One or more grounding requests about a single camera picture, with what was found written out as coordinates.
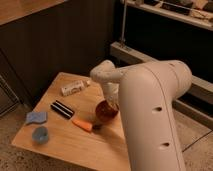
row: orange carrot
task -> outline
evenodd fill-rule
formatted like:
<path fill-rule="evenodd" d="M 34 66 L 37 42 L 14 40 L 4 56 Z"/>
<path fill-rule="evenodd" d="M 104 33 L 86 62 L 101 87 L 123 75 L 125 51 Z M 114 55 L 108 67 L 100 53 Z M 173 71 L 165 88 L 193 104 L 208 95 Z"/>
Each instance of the orange carrot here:
<path fill-rule="evenodd" d="M 91 132 L 92 131 L 92 124 L 90 122 L 84 121 L 82 119 L 79 118 L 73 118 L 72 119 L 72 123 L 74 123 L 75 125 L 77 125 L 78 127 L 84 129 L 87 132 Z"/>

